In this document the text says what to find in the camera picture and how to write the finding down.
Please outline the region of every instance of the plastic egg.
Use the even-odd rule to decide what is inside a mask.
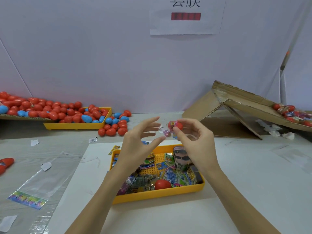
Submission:
[[[106,124],[111,124],[111,123],[113,123],[113,119],[112,118],[106,118]]]
[[[0,114],[6,114],[9,108],[7,106],[1,105],[0,106]]]
[[[115,113],[115,114],[114,114],[114,117],[115,117],[115,118],[119,118],[120,115],[121,115],[121,113]]]
[[[100,122],[100,123],[102,123],[104,120],[105,120],[105,117],[104,117],[104,116],[101,116],[101,117],[99,118],[99,122]]]
[[[127,122],[129,122],[129,118],[125,116],[121,117],[120,120],[126,120]]]
[[[113,119],[113,124],[117,124],[119,120],[117,118]]]
[[[81,119],[85,122],[85,123],[91,123],[92,122],[92,117],[88,116],[88,115],[82,115]]]
[[[23,110],[19,110],[19,111],[18,111],[18,115],[19,115],[20,117],[25,117],[25,114],[26,114],[26,112],[23,111]]]

